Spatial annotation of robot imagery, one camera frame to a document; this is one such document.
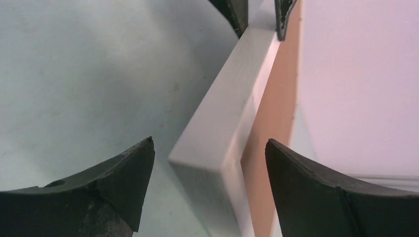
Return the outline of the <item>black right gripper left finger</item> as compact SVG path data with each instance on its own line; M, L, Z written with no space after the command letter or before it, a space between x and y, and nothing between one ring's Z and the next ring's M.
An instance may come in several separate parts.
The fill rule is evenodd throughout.
M148 137L126 151L44 187L2 191L3 237L130 237L139 230L154 166Z

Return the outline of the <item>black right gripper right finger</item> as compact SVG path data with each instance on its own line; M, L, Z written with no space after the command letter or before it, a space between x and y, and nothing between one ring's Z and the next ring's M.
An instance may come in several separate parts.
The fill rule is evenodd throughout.
M419 195L337 172L269 139L265 160L285 237L416 237Z

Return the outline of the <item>white picture frame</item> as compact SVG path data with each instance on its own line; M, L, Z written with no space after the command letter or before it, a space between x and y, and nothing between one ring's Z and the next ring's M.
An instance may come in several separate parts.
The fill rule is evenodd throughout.
M279 45L265 0L168 157L211 237L254 236L241 158Z

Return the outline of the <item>brown backing board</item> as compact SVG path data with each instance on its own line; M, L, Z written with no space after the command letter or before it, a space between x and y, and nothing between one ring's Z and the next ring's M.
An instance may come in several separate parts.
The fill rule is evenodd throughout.
M299 70L300 21L303 1L292 10L286 40L275 50L250 137L241 159L244 182L254 234L269 237L275 214L265 162L265 147L270 138L290 143L296 108L296 81Z

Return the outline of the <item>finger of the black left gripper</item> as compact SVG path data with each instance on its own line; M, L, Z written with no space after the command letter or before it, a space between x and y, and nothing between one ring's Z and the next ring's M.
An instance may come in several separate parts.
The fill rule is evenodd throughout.
M291 11L297 0L274 0L276 32L279 41L285 41Z
M209 0L229 22L238 38L248 27L248 0Z

